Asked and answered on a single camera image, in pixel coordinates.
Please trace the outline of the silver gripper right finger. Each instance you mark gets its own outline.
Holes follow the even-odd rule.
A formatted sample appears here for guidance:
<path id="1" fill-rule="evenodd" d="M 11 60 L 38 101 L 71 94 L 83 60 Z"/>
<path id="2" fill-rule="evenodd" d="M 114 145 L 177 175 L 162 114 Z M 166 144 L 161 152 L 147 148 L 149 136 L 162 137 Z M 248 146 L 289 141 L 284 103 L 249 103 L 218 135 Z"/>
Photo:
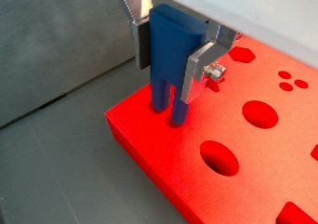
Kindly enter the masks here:
<path id="1" fill-rule="evenodd" d="M 205 43 L 186 60 L 186 75 L 182 87 L 182 101 L 189 104 L 204 92 L 208 80 L 218 82 L 226 68 L 218 63 L 230 51 L 237 39 L 237 32 L 224 24 L 210 20 Z"/>

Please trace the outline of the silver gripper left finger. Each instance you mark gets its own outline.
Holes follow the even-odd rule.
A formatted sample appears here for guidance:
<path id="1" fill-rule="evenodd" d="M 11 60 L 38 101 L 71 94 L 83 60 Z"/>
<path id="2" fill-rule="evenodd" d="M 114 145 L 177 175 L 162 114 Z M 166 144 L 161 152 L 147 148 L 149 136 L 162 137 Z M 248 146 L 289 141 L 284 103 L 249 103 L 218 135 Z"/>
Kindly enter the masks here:
<path id="1" fill-rule="evenodd" d="M 150 10 L 151 0 L 119 0 L 131 25 L 135 62 L 141 70 L 150 66 Z"/>

